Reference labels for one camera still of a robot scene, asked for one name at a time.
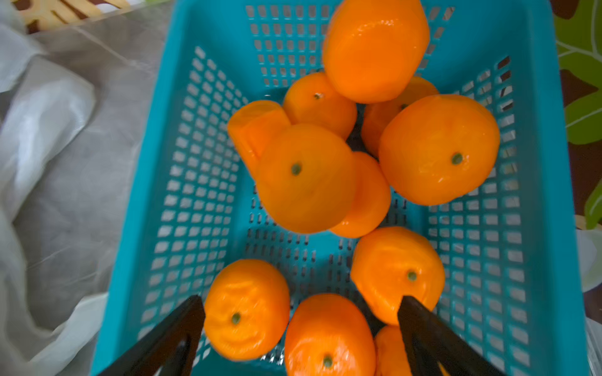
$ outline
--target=green leaf pattern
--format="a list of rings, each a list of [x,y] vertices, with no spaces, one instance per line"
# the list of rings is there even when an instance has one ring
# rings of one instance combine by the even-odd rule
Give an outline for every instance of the green leaf pattern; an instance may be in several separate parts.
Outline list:
[[[602,180],[585,201],[585,227],[593,229],[602,218]]]
[[[602,140],[602,0],[580,0],[569,20],[554,17],[561,69],[599,90],[565,108],[568,141]]]

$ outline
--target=basket mesh hole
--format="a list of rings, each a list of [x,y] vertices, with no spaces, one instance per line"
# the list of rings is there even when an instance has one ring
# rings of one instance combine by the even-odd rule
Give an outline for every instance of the basket mesh hole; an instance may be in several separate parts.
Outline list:
[[[481,297],[481,295],[476,292],[468,293],[468,298],[470,299],[471,303],[474,303],[477,305],[481,305],[481,303],[483,301],[483,298]]]
[[[487,334],[487,342],[497,351],[504,352],[504,341],[498,336]]]
[[[510,268],[508,269],[508,277],[516,282],[525,282],[525,273],[521,269]]]
[[[499,300],[497,300],[497,299],[489,299],[489,308],[492,311],[494,311],[494,312],[502,313],[501,302]],[[495,328],[498,331],[502,331],[503,330],[503,327],[502,327],[501,323],[499,323],[499,325],[496,325]]]
[[[464,299],[464,288],[462,288],[460,286],[454,286],[452,288],[452,291],[455,296],[457,296],[458,298]]]
[[[483,340],[483,331],[479,327],[475,325],[468,325],[468,331],[479,341]]]
[[[483,82],[491,76],[491,71],[487,69],[477,77],[477,81]]]
[[[523,289],[510,288],[509,295],[514,300],[518,300],[522,303],[525,303],[527,301],[525,290]]]
[[[506,112],[506,111],[510,110],[512,107],[514,107],[514,101],[512,99],[510,99],[506,102],[499,104],[498,111]]]
[[[478,241],[480,239],[480,232],[478,230],[468,230],[468,239]]]
[[[456,253],[464,253],[464,244],[463,243],[454,243],[452,245],[453,251]]]
[[[481,86],[478,90],[478,94],[483,95],[483,94],[487,93],[489,90],[491,90],[491,82],[487,82],[485,85]]]
[[[464,259],[461,257],[454,257],[453,258],[453,265],[456,268],[463,268],[464,267]]]
[[[464,320],[460,317],[454,317],[453,324],[457,326],[459,330],[464,330]]]
[[[479,261],[476,260],[469,260],[468,261],[468,268],[472,271],[476,271],[479,272],[481,271],[481,263]]]
[[[512,346],[510,349],[512,351],[512,356],[514,357],[514,359],[522,363],[524,366],[529,367],[531,365],[530,357],[527,352],[515,346]]]
[[[500,91],[498,92],[498,97],[503,98],[507,95],[510,95],[511,93],[512,93],[512,85],[508,85],[508,86],[500,89]]]
[[[474,87],[474,81],[470,81],[468,83],[466,83],[464,86],[462,86],[462,92],[466,93],[468,90],[472,89]]]
[[[481,106],[488,106],[493,103],[493,98],[491,96],[487,96],[484,99],[481,99],[479,103]]]
[[[498,355],[495,355],[493,353],[487,353],[487,359],[491,362],[491,364],[493,364],[497,369],[499,369],[500,371],[504,372],[505,370],[505,365],[504,365],[504,360],[499,357]]]
[[[477,289],[481,288],[481,278],[476,276],[469,276],[468,282],[471,286],[476,287]]]
[[[441,7],[432,7],[429,12],[429,21],[435,20],[437,18],[437,15],[439,15],[440,10]]]
[[[429,44],[429,46],[426,48],[426,54],[427,55],[432,55],[433,52],[435,51],[435,48],[437,47],[437,45],[431,43]]]
[[[489,290],[489,292],[493,292],[494,294],[501,294],[501,286],[499,282],[487,281],[486,285],[487,290]]]
[[[468,310],[470,317],[478,322],[483,321],[483,313],[479,309],[471,308]]]
[[[440,26],[439,28],[437,28],[437,30],[435,31],[433,38],[435,39],[440,39],[443,36],[443,32],[445,31],[445,28],[443,26]]]
[[[511,76],[512,76],[512,72],[509,70],[507,72],[502,73],[500,76],[498,76],[496,81],[498,84],[501,84],[502,82],[508,81]]]
[[[525,345],[529,344],[529,334],[523,329],[520,329],[514,325],[510,325],[510,332],[512,333],[512,337]]]
[[[475,350],[477,353],[479,353],[479,355],[483,356],[483,348],[482,348],[482,347],[481,347],[479,344],[477,344],[477,343],[475,343],[475,342],[473,342],[473,341],[469,341],[469,342],[468,342],[468,344],[469,344],[469,345],[470,345],[470,347],[472,347],[472,348],[473,348],[473,349],[474,349],[474,350]]]
[[[258,11],[259,16],[261,18],[266,18],[267,17],[267,12],[265,10],[265,5],[260,5],[259,7],[257,7],[257,11]]]
[[[501,276],[501,270],[498,265],[488,264],[486,269],[487,269],[487,273],[489,273],[492,276],[495,276],[495,277]]]
[[[454,7],[449,7],[445,9],[445,13],[443,14],[443,21],[449,21],[452,18],[453,12],[456,9]]]
[[[500,62],[497,63],[497,68],[502,69],[503,67],[507,66],[508,64],[510,64],[510,56],[506,56],[502,60],[500,60]]]
[[[480,256],[481,248],[476,244],[469,244],[468,245],[468,253],[472,256]]]
[[[527,323],[527,312],[524,309],[511,307],[510,315],[516,321],[522,322],[523,324]]]

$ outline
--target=blue plastic basket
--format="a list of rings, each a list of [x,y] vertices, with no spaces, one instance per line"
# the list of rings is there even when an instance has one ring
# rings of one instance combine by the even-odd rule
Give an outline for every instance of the blue plastic basket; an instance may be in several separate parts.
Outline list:
[[[350,297],[355,239],[287,232],[263,210],[226,133],[250,100],[278,100],[321,67],[339,1],[182,0],[176,6],[111,282],[93,374],[241,258],[265,259],[289,282],[291,315],[318,292]],[[430,239],[447,283],[437,314],[509,375],[585,375],[559,68],[547,0],[423,0],[431,42],[417,74],[498,120],[494,171],[445,205],[397,194],[383,226]],[[193,370],[283,374],[282,342],[232,363],[202,338]]]

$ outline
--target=tangerine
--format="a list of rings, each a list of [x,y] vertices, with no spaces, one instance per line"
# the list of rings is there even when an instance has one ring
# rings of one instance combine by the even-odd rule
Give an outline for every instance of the tangerine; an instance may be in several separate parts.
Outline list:
[[[363,314],[350,300],[318,294],[301,302],[284,342],[287,375],[373,376],[376,352]]]
[[[290,317],[287,282],[261,260],[238,260],[217,275],[205,300],[205,334],[230,360],[256,359],[284,334]]]
[[[282,107],[271,100],[257,100],[242,107],[228,122],[228,135],[251,176],[267,145],[291,122]]]
[[[331,131],[295,125],[265,149],[256,184],[264,208],[280,226],[298,233],[325,231],[353,204],[353,153]]]
[[[399,327],[388,325],[374,337],[376,346],[376,373],[374,376],[412,376],[406,346]],[[449,376],[439,363],[443,376]]]
[[[353,159],[358,179],[353,205],[345,218],[330,229],[345,238],[359,238],[374,230],[391,206],[391,188],[378,162],[362,152],[354,152]]]
[[[398,113],[418,99],[436,94],[439,94],[439,91],[429,81],[421,77],[412,77],[397,98],[367,105],[364,110],[362,140],[370,154],[378,156],[380,136]]]
[[[406,87],[429,39],[419,0],[345,0],[330,20],[324,69],[345,97],[384,102]]]
[[[460,95],[433,95],[409,105],[385,128],[380,167],[405,199],[439,205],[479,187],[499,147],[500,130],[485,107]]]
[[[376,317],[399,325],[402,297],[411,295],[432,310],[443,292],[445,272],[425,237],[404,227],[383,227],[359,240],[351,280]]]
[[[293,124],[320,125],[343,140],[349,137],[358,118],[355,103],[337,93],[323,72],[295,82],[288,88],[282,107]]]

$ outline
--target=mandarin orange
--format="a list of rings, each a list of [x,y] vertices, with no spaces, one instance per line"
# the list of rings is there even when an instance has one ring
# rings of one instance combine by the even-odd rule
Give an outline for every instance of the mandarin orange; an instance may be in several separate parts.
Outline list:
[[[460,95],[433,95],[409,105],[385,128],[379,161],[401,196],[439,205],[484,183],[499,147],[500,130],[485,107]]]
[[[205,300],[205,333],[230,360],[256,359],[284,334],[290,295],[282,274],[265,261],[238,260],[224,268]]]
[[[388,325],[374,337],[376,346],[376,373],[374,376],[412,376],[406,346],[399,327]],[[449,376],[439,364],[443,376]]]
[[[325,231],[353,204],[353,153],[331,131],[295,125],[265,149],[256,184],[265,210],[280,226],[299,233]]]
[[[368,151],[378,157],[380,136],[391,120],[404,108],[429,95],[439,94],[436,87],[421,77],[412,77],[408,86],[395,99],[367,105],[362,124],[362,141]]]
[[[373,376],[376,352],[368,323],[350,300],[335,294],[301,302],[284,342],[288,376]]]
[[[251,176],[267,145],[291,122],[282,107],[271,100],[257,100],[242,107],[228,122],[228,135]]]
[[[399,325],[402,297],[411,295],[432,310],[443,292],[445,272],[426,238],[404,227],[383,227],[359,240],[351,280],[376,317]]]
[[[323,72],[295,82],[288,88],[282,107],[293,124],[320,125],[343,140],[349,137],[358,118],[355,103],[337,93]]]
[[[359,238],[374,230],[391,206],[391,188],[378,162],[362,152],[354,152],[353,159],[358,179],[353,205],[345,218],[330,229],[345,238]]]
[[[419,0],[345,0],[330,20],[324,69],[345,97],[384,102],[406,87],[429,39]]]

